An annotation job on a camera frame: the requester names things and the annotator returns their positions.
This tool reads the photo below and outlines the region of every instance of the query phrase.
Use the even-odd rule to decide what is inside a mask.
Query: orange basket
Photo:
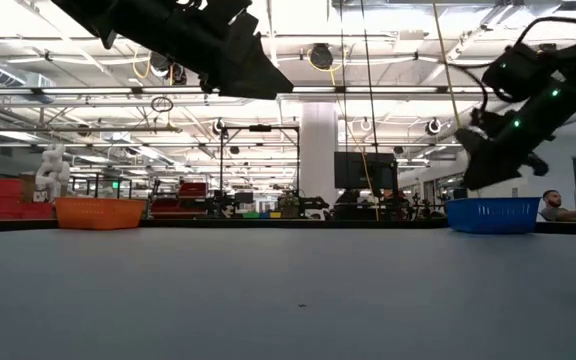
[[[144,202],[138,200],[57,198],[62,229],[115,230],[139,226]]]

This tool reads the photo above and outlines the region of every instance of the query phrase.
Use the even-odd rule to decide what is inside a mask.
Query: green object
[[[244,219],[259,219],[259,213],[257,212],[250,212],[244,213]]]

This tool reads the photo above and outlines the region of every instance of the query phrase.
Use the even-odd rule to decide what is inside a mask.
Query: desk
[[[0,360],[444,358],[576,359],[576,236],[0,233]]]

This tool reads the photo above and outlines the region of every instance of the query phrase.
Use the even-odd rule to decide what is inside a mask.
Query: white robot
[[[35,177],[34,202],[54,202],[61,196],[62,185],[70,181],[70,165],[63,161],[66,147],[50,145],[41,155],[42,163]]]

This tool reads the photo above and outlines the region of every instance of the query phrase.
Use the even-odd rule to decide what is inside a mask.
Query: blue basket
[[[461,199],[446,202],[450,227],[476,234],[535,231],[540,198]]]

